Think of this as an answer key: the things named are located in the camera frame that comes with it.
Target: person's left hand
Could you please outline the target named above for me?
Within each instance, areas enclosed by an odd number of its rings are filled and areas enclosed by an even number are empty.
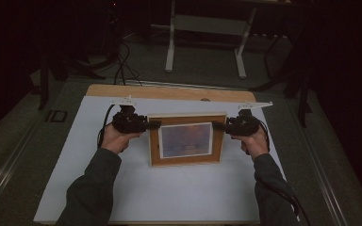
[[[105,128],[104,140],[101,148],[119,154],[128,147],[129,140],[135,137],[140,137],[142,133],[122,134],[117,131],[112,124]]]

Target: framed picture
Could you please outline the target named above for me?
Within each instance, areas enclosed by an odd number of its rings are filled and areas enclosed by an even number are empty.
[[[224,132],[212,122],[225,123],[226,113],[148,114],[148,121],[161,121],[150,130],[153,167],[220,162]]]

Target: black device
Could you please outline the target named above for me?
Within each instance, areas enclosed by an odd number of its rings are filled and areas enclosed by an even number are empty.
[[[113,106],[115,105],[111,105],[107,110],[104,125],[99,131],[98,148],[101,147],[104,140],[105,128],[108,126],[107,117]],[[120,105],[120,109],[121,110],[113,116],[111,124],[122,134],[143,133],[146,130],[160,128],[161,121],[148,121],[146,116],[134,113],[135,107],[132,105]]]
[[[214,129],[221,129],[226,134],[244,137],[255,134],[261,127],[266,134],[267,147],[269,147],[270,150],[270,140],[267,126],[263,121],[260,121],[253,116],[250,109],[241,109],[235,118],[227,118],[225,124],[217,121],[212,122],[212,124]]]

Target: sleeve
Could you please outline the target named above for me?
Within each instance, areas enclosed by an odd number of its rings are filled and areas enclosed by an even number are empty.
[[[66,206],[58,226],[107,225],[113,207],[113,183],[122,159],[98,149],[84,171],[67,189]]]
[[[280,190],[294,197],[292,187],[284,180],[281,170],[268,153],[255,159],[255,196],[262,225],[300,225],[292,205],[273,191]]]

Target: dark background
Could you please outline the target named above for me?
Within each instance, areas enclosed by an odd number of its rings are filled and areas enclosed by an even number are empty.
[[[149,24],[169,22],[170,1],[117,2],[119,37],[123,28],[148,37]],[[320,5],[324,9],[311,18],[289,64],[313,67],[309,86],[362,185],[362,1]],[[279,27],[274,18],[270,9],[262,13],[255,31],[274,33]],[[107,44],[107,32],[107,1],[0,1],[0,119],[33,89],[29,75],[40,67],[41,40],[51,40],[69,57],[88,60],[89,53],[116,51]]]

